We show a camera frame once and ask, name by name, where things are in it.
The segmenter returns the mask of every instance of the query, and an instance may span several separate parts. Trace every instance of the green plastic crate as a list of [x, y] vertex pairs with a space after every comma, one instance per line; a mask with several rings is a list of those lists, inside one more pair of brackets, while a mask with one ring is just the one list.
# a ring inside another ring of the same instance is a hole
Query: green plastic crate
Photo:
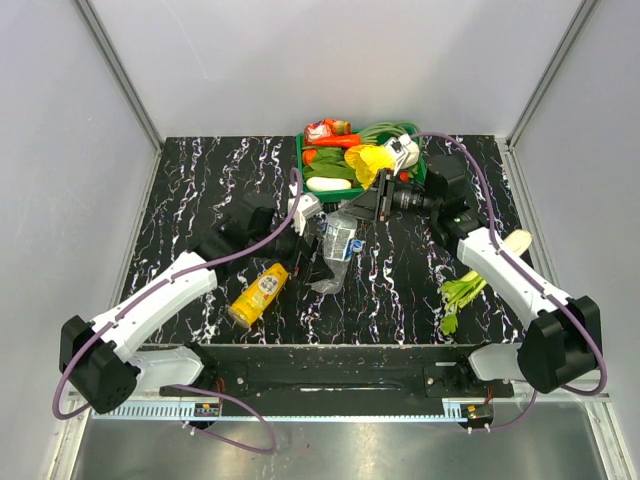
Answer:
[[[413, 132], [411, 129], [407, 129], [407, 132], [409, 133], [409, 135], [417, 133], [417, 132]], [[389, 139], [389, 136], [386, 136], [386, 138], [384, 137], [385, 137], [384, 135], [381, 135], [378, 138], [379, 140], [378, 143], [382, 144]], [[298, 168], [300, 169], [300, 172], [302, 172], [302, 168], [304, 167], [304, 164], [302, 163], [302, 147], [303, 146], [304, 146], [304, 134], [300, 133], [296, 136], [296, 149], [298, 151]], [[414, 177], [414, 180], [422, 184], [424, 183], [424, 179], [427, 175], [427, 168], [424, 164], [424, 160], [422, 159], [422, 154], [420, 154], [420, 157], [418, 157], [418, 165], [419, 165], [418, 175]], [[320, 200], [322, 203], [339, 202], [340, 200], [351, 200], [352, 198], [355, 198], [358, 195], [360, 195], [362, 192], [364, 192], [364, 189], [362, 187], [351, 188], [349, 190], [334, 190], [332, 192], [311, 192], [311, 190], [307, 188], [307, 184], [304, 182], [306, 180], [304, 178], [304, 175], [302, 180], [303, 180], [302, 191], [305, 193], [313, 193], [316, 197], [318, 197], [318, 200]]]

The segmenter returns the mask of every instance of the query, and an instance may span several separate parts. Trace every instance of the black table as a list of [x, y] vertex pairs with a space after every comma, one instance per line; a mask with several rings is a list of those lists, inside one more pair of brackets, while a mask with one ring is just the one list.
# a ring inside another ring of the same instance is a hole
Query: black table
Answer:
[[[498, 147], [490, 136], [458, 137], [478, 160], [489, 183], [497, 228], [504, 237], [520, 227]], [[451, 154], [440, 139], [425, 142], [423, 155]], [[281, 218], [289, 170], [296, 165], [294, 137], [169, 138], [152, 188], [129, 267], [123, 299], [168, 267], [196, 232], [218, 221], [232, 198], [256, 191], [272, 194]], [[469, 202], [483, 211], [485, 199], [468, 170]], [[226, 310], [269, 264], [249, 268], [194, 301], [149, 339], [152, 344], [477, 344], [519, 341], [520, 322], [491, 288], [459, 316], [453, 337], [438, 328], [444, 316], [438, 287], [467, 272], [436, 247], [426, 221], [397, 215], [386, 223], [360, 222], [356, 255], [337, 295], [321, 295], [290, 282], [251, 330], [234, 325]]]

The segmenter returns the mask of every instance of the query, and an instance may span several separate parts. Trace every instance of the crumpled plastic bottle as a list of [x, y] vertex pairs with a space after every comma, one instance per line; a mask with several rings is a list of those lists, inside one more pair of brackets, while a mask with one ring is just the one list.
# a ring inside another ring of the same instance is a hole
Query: crumpled plastic bottle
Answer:
[[324, 234], [322, 252], [324, 261], [334, 277], [312, 283], [316, 292], [335, 294], [342, 290], [344, 277], [349, 270], [353, 242], [358, 228], [358, 220], [339, 210], [327, 215], [327, 230]]

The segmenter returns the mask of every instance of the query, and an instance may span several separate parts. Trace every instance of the plastic bottle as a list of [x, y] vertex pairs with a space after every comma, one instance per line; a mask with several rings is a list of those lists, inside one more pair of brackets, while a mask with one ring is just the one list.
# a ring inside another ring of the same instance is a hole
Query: plastic bottle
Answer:
[[276, 263], [260, 275], [233, 305], [229, 315], [238, 325], [251, 328], [274, 298], [280, 293], [289, 274], [282, 265]]
[[327, 294], [335, 294], [342, 290], [357, 228], [358, 220], [351, 215], [340, 211], [327, 215], [327, 230], [324, 234], [322, 252], [324, 261], [333, 272], [334, 278], [311, 284], [313, 290]]

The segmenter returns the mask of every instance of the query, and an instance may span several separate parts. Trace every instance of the yellow bell pepper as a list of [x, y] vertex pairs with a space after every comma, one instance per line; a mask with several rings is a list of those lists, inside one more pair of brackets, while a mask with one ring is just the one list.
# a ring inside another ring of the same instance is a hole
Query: yellow bell pepper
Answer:
[[378, 170], [394, 168], [395, 160], [382, 146], [358, 145], [344, 154], [344, 160], [356, 171], [356, 178], [365, 190], [371, 186]]

